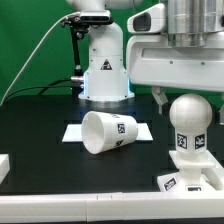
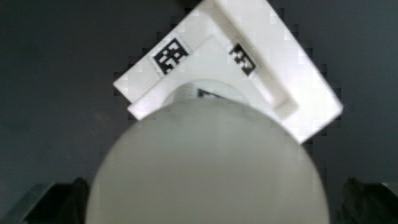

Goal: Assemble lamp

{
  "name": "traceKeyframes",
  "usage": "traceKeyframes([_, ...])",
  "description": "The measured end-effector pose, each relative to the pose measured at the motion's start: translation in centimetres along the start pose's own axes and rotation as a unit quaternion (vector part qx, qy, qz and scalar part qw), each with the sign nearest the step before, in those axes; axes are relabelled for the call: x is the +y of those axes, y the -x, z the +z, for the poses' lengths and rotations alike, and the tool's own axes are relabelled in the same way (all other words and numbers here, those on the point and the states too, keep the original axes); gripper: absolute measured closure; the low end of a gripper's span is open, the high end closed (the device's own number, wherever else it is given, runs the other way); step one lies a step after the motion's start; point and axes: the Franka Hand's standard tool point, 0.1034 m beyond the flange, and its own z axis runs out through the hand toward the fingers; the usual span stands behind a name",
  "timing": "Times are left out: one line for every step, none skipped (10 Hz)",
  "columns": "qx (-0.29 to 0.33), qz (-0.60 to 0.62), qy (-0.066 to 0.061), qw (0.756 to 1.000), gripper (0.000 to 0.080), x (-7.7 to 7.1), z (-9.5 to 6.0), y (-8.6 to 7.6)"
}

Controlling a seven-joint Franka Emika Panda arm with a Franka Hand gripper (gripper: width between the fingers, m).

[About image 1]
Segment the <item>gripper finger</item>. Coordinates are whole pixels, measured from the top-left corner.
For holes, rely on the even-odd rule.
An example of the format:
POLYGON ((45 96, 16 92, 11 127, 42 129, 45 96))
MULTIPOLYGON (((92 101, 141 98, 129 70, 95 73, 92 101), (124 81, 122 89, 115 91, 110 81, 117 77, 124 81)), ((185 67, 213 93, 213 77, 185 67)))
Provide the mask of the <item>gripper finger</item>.
POLYGON ((224 104, 219 110, 219 124, 224 125, 224 104))

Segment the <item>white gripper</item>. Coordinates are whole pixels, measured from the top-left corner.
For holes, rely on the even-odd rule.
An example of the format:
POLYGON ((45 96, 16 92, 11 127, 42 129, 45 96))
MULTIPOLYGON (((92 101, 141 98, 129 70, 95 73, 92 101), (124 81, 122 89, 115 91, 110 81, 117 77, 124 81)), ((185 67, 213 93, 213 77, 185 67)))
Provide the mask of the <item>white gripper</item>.
POLYGON ((133 36, 126 65, 133 84, 153 86, 159 113, 166 115, 163 87, 224 92, 224 32, 209 34, 206 45, 197 48, 170 47, 165 35, 133 36))

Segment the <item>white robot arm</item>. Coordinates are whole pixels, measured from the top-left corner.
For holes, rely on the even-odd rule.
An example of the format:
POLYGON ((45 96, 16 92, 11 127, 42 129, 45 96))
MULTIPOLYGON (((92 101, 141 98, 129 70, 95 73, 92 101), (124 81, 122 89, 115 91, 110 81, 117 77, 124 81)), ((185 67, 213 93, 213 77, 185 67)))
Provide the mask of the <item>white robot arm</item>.
POLYGON ((159 0, 128 19, 127 44, 110 11, 142 0, 66 1, 72 25, 89 34, 81 99, 124 100, 130 83, 150 86, 159 106, 166 87, 224 93, 224 0, 159 0))

